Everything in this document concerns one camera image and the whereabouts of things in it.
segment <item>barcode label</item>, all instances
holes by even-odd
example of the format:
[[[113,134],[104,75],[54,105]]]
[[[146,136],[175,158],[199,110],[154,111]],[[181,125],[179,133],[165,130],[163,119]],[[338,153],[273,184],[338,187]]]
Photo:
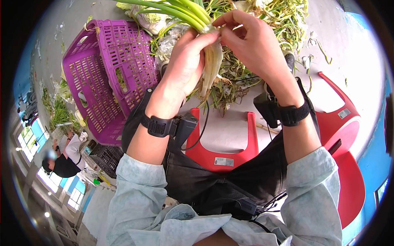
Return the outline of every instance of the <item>barcode label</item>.
[[[234,159],[215,157],[214,165],[234,166]]]
[[[343,119],[346,116],[350,115],[350,111],[348,109],[344,109],[338,113],[338,116]]]

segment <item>black pants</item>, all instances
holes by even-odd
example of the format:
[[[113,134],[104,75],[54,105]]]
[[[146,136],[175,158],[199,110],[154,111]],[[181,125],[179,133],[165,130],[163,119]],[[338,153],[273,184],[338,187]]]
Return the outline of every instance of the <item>black pants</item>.
[[[309,100],[303,89],[302,93],[305,99]],[[151,94],[152,92],[145,92],[139,107],[130,113],[124,125],[122,132],[124,152],[127,151],[145,113]],[[313,108],[310,114],[320,135]],[[216,185],[223,186],[228,181],[249,193],[258,205],[263,206],[285,190],[287,160],[284,154],[282,131],[255,158],[224,174],[213,173],[194,162],[179,148],[174,147],[172,138],[169,140],[162,164],[168,182],[167,194],[180,203],[198,205],[206,202],[204,198],[211,188]]]

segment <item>concrete floor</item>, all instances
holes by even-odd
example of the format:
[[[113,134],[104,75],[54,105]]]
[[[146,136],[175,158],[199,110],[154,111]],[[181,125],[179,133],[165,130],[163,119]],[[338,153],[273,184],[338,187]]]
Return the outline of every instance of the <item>concrete floor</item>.
[[[113,1],[96,1],[96,4],[91,6],[92,2],[58,0],[44,14],[37,31],[37,44],[39,43],[41,59],[38,49],[32,50],[31,56],[32,70],[37,75],[35,91],[40,91],[39,81],[44,81],[49,92],[54,93],[51,75],[54,80],[60,80],[60,64],[63,57],[62,40],[67,49],[89,15],[92,15],[94,19],[103,20],[126,18],[123,11],[117,8]],[[317,72],[323,71],[351,98],[362,118],[356,143],[351,148],[355,158],[358,158],[371,138],[378,112],[380,112],[384,88],[383,56],[372,32],[362,28],[351,16],[344,13],[335,0],[310,1],[309,4],[310,15],[306,18],[309,26],[308,33],[310,31],[317,33],[317,39],[321,42],[326,54],[333,58],[333,63],[328,65],[318,46],[311,46],[310,49],[304,47],[301,50],[300,58],[310,54],[314,56],[309,72],[313,79],[313,89],[309,96],[319,111],[331,112],[343,105],[343,101],[336,93],[318,77]],[[57,30],[57,26],[61,24],[63,28]],[[300,69],[297,76],[301,78],[305,89],[308,90],[309,77],[299,64],[297,67]],[[256,121],[265,125],[265,121],[260,120],[261,115],[252,103],[253,98],[261,92],[261,85],[252,87],[249,94],[243,98],[242,104],[231,105],[224,117],[220,116],[218,110],[212,110],[206,131],[201,139],[202,145],[211,151],[228,153],[246,148],[247,122],[244,121],[246,112],[255,112]],[[192,98],[181,108],[180,113],[198,104],[198,100]],[[49,116],[40,100],[38,100],[38,107],[42,124],[48,126]],[[205,120],[202,113],[200,120],[201,122]],[[270,142],[270,138],[268,132],[260,128],[257,129],[257,134],[261,151]],[[103,195],[97,199],[97,202],[108,204],[110,198],[111,196]],[[100,211],[97,210],[96,205],[97,203],[89,204],[83,223],[90,234],[98,239],[101,245],[105,245],[104,238],[97,237],[102,228],[97,228],[94,223],[90,223],[94,221],[102,226],[106,223],[106,213],[101,208]]]

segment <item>wrist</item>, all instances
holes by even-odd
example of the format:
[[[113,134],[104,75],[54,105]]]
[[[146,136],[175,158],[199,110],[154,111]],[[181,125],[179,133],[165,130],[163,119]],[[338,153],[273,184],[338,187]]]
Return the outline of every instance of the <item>wrist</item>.
[[[162,119],[171,119],[178,114],[183,97],[184,93],[174,90],[166,81],[162,81],[153,91],[145,114],[148,117],[154,115]]]
[[[270,86],[272,92],[281,107],[295,106],[301,107],[305,99],[298,87],[296,79],[292,74],[290,76],[283,75],[275,81],[269,80],[267,84]]]

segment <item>jacket sleeve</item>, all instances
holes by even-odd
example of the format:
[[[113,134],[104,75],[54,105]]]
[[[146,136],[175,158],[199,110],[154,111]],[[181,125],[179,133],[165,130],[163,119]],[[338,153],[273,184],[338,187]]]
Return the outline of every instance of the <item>jacket sleeve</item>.
[[[167,191],[164,168],[124,154],[116,169],[117,190],[108,210],[109,246],[133,245],[130,229],[152,229]]]
[[[339,190],[338,166],[324,147],[288,165],[281,215],[292,244],[342,245]]]

